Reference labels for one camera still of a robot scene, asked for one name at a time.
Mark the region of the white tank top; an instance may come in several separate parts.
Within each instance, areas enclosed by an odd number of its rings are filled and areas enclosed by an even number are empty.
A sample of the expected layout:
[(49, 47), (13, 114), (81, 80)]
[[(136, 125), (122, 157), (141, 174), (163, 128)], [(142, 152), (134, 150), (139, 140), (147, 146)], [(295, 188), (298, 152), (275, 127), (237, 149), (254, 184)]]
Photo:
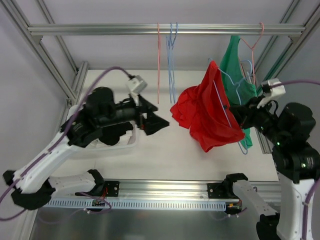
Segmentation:
[(118, 141), (117, 145), (118, 146), (128, 145), (132, 136), (133, 136), (133, 131), (127, 130), (124, 135), (119, 137), (119, 141)]

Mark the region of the red tank top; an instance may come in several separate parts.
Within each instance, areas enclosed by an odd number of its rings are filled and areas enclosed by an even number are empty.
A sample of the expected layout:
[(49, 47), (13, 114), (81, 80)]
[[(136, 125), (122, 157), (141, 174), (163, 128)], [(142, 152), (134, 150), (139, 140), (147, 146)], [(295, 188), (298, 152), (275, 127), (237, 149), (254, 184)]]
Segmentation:
[(204, 152), (240, 142), (245, 133), (229, 110), (222, 75), (211, 61), (199, 85), (185, 89), (171, 107), (172, 118), (189, 130)]

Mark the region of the pink hanger with green top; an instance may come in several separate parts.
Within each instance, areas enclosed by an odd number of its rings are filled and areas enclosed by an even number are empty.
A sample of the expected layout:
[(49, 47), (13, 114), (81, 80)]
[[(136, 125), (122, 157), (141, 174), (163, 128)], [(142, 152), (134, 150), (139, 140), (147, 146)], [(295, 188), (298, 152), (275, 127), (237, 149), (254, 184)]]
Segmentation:
[(244, 44), (251, 50), (251, 63), (252, 63), (252, 79), (253, 79), (253, 84), (256, 84), (256, 72), (255, 72), (255, 57), (254, 57), (254, 51), (255, 48), (257, 46), (257, 44), (259, 43), (260, 39), (262, 38), (262, 36), (264, 35), (265, 32), (265, 25), (263, 22), (259, 22), (259, 25), (261, 27), (261, 32), (259, 34), (259, 37), (257, 38), (257, 40), (255, 41), (255, 43), (253, 45), (249, 45), (248, 42), (243, 39), (242, 37), (240, 38)]

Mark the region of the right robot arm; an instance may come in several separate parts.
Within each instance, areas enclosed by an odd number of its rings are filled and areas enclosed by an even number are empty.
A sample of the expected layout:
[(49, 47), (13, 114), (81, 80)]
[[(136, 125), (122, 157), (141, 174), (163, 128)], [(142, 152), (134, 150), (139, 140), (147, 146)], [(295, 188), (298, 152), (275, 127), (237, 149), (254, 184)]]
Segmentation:
[(303, 104), (290, 102), (277, 115), (270, 112), (270, 103), (259, 106), (260, 100), (254, 97), (245, 105), (231, 106), (230, 112), (241, 128), (253, 127), (272, 143), (280, 211), (270, 207), (242, 173), (225, 177), (223, 193), (244, 203), (256, 220), (259, 239), (310, 240), (313, 194), (320, 182), (320, 154), (308, 143), (316, 120)]

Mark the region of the green tank top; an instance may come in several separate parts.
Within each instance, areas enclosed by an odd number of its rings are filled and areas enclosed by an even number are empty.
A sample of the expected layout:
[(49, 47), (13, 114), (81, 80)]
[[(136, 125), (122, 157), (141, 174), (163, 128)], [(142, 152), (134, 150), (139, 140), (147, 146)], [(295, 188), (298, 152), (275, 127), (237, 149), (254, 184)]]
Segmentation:
[[(236, 35), (230, 37), (229, 44), (219, 65), (219, 68), (222, 71), (230, 75), (234, 83), (239, 82), (245, 77), (242, 74), (240, 61), (238, 58), (238, 45), (240, 40), (240, 37)], [(229, 104), (231, 106), (240, 106), (235, 87), (231, 84), (229, 78), (223, 73), (221, 73), (221, 77)], [(240, 84), (238, 92), (242, 101), (242, 105), (245, 105), (251, 98), (257, 95), (255, 85), (250, 83), (247, 77), (246, 80)]]

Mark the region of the blue hanger with red top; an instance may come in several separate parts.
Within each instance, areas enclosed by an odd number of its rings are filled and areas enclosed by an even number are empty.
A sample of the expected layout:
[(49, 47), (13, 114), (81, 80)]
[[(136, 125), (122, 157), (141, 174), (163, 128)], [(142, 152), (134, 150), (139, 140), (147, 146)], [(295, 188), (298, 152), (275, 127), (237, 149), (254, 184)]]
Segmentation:
[[(224, 71), (221, 70), (220, 68), (218, 68), (218, 70), (219, 70), (222, 74), (224, 74), (225, 76), (227, 76), (228, 79), (229, 79), (229, 81), (230, 81), (230, 83), (235, 87), (235, 92), (236, 92), (236, 95), (237, 95), (237, 97), (238, 97), (238, 102), (239, 102), (239, 105), (241, 106), (241, 105), (242, 105), (242, 100), (241, 100), (241, 97), (240, 97), (240, 94), (239, 94), (238, 89), (239, 89), (241, 83), (242, 83), (244, 80), (246, 80), (246, 77), (243, 77), (239, 82), (234, 83), (234, 81), (232, 80), (231, 76), (230, 76), (228, 73), (224, 72)], [(250, 147), (247, 145), (246, 138), (244, 138), (244, 139), (241, 140), (241, 141), (238, 141), (237, 143), (238, 143), (238, 146), (239, 146), (241, 152), (242, 152), (244, 155), (247, 155), (247, 154), (248, 154), (248, 149), (249, 149)]]

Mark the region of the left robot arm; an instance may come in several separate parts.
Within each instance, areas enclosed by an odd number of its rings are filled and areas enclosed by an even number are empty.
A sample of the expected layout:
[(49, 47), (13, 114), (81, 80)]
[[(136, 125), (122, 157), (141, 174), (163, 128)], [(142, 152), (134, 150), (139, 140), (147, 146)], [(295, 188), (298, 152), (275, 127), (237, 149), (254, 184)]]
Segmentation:
[(3, 173), (5, 183), (11, 188), (13, 203), (25, 210), (37, 210), (54, 197), (101, 196), (107, 184), (96, 169), (65, 177), (53, 177), (52, 173), (93, 141), (107, 144), (118, 139), (131, 123), (147, 136), (168, 127), (170, 123), (155, 114), (157, 110), (141, 95), (137, 100), (130, 96), (115, 103), (112, 89), (94, 89), (39, 156), (19, 170)]

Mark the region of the light blue hanger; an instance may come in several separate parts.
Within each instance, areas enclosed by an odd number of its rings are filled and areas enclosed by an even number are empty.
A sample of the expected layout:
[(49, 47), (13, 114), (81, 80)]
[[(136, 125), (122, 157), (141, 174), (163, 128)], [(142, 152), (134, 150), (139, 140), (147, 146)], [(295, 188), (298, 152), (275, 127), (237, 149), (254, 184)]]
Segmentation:
[(165, 37), (166, 55), (167, 55), (167, 70), (168, 70), (168, 85), (169, 85), (169, 100), (171, 104), (176, 102), (175, 85), (174, 85), (174, 69), (173, 69), (173, 25), (170, 24), (169, 34)]

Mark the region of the black tank top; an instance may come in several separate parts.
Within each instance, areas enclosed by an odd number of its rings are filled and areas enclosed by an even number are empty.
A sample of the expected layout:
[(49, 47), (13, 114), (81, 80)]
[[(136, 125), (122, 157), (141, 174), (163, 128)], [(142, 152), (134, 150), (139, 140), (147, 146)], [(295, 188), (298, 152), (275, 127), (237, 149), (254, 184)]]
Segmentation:
[(102, 136), (98, 139), (100, 142), (108, 146), (114, 146), (120, 141), (120, 137), (124, 136), (127, 131), (134, 129), (130, 122), (119, 123), (102, 128)]

